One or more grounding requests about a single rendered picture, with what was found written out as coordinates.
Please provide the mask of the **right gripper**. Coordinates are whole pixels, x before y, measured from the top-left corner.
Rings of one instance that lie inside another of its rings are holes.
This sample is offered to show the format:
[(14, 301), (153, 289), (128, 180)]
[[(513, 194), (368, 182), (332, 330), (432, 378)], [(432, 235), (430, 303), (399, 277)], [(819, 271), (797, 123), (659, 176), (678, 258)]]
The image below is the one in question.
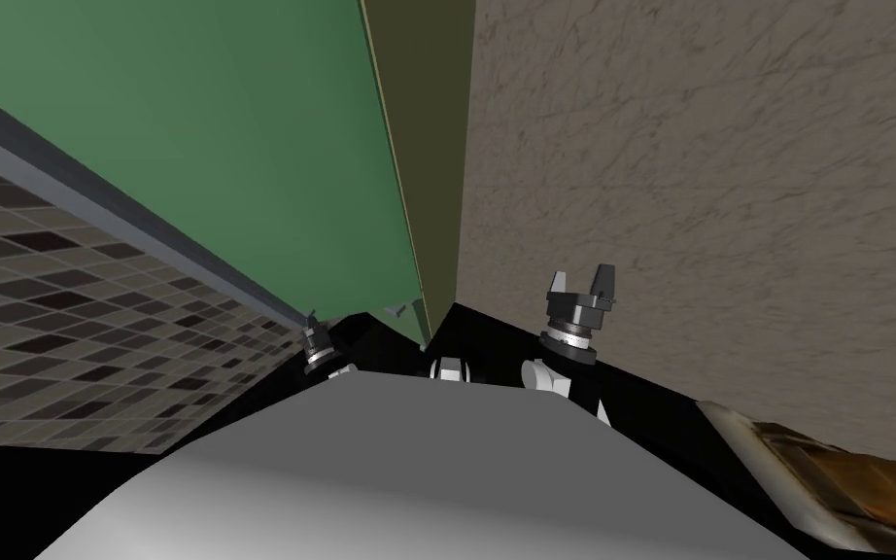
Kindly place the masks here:
[(568, 293), (567, 276), (559, 270), (551, 278), (546, 294), (546, 313), (551, 319), (587, 319), (609, 312), (615, 303), (616, 269), (601, 263), (592, 280), (589, 294)]

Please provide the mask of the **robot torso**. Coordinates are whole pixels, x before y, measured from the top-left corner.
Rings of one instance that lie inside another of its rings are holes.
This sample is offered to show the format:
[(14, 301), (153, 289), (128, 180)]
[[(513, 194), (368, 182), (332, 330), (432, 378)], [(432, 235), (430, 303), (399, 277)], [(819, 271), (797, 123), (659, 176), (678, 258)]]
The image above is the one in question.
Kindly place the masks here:
[(340, 374), (134, 476), (36, 560), (807, 560), (548, 392)]

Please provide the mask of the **green door leaf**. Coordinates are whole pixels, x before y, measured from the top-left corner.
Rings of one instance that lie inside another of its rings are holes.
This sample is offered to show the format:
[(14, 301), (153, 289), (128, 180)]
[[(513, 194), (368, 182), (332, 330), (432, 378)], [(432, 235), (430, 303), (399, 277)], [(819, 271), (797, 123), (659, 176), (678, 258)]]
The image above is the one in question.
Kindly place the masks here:
[(0, 176), (272, 319), (429, 341), (362, 0), (0, 0)]

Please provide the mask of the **brown white-edged wooden board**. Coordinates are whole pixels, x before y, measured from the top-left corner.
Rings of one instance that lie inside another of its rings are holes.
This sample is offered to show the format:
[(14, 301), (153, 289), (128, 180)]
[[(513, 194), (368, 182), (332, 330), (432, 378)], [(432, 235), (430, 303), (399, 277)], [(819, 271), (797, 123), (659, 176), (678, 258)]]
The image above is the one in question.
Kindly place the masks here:
[(896, 555), (896, 461), (697, 406), (792, 526), (835, 548)]

